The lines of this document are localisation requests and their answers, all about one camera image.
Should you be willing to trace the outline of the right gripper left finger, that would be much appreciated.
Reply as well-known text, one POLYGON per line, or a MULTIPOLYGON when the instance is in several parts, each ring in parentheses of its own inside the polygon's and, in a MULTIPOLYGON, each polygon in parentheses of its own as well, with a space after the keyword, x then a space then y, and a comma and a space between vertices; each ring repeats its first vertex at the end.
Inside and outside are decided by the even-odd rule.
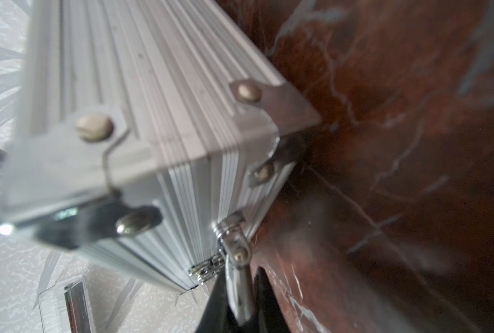
POLYGON ((220 272, 195 333, 226 333, 230 331, 226 275, 220 272))

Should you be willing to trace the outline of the silver aluminium poker case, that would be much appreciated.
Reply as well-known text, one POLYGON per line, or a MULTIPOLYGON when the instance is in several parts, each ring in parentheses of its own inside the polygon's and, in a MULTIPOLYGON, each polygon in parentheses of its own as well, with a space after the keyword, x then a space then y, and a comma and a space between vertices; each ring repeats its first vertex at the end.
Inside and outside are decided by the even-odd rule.
POLYGON ((320 115, 214 1, 36 1, 0 233, 251 325, 250 239, 320 115))

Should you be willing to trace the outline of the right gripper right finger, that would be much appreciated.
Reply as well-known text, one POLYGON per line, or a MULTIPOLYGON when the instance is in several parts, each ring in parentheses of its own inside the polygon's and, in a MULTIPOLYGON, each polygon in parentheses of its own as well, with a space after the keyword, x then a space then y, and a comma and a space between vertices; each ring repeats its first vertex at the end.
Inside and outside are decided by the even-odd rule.
POLYGON ((290 333, 273 287, 264 268, 259 267, 255 275, 256 324, 255 332, 290 333))

